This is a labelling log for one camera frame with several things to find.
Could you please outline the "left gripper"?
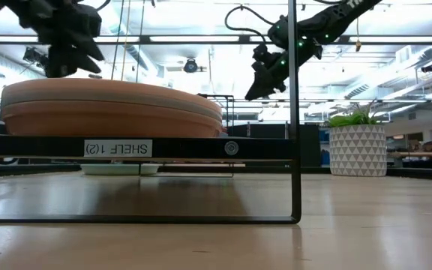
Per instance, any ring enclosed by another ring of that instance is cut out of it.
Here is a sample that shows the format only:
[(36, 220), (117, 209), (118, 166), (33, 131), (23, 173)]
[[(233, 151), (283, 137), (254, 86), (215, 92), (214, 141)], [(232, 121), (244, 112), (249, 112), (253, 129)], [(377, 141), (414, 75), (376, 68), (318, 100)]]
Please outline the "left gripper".
[[(37, 28), (38, 40), (49, 44), (45, 74), (48, 78), (61, 78), (75, 74), (78, 69), (99, 74), (101, 69), (87, 55), (83, 55), (76, 45), (77, 32), (85, 26), (82, 13), (38, 13), (40, 25)], [(79, 42), (92, 58), (103, 61), (104, 56), (92, 37), (83, 37)]]

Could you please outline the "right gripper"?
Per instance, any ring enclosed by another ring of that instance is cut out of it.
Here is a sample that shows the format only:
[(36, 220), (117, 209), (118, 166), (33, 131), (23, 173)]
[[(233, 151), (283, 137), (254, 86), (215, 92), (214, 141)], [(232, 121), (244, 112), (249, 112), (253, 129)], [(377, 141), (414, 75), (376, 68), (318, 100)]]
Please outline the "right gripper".
[[(299, 69), (305, 62), (313, 56), (318, 59), (322, 58), (322, 45), (315, 39), (298, 39), (296, 41), (295, 63)], [(284, 92), (286, 86), (284, 80), (290, 76), (290, 57), (289, 52), (280, 53), (276, 59), (269, 65), (268, 72), (256, 71), (254, 80), (244, 99), (246, 101), (256, 100), (274, 93), (275, 89)]]

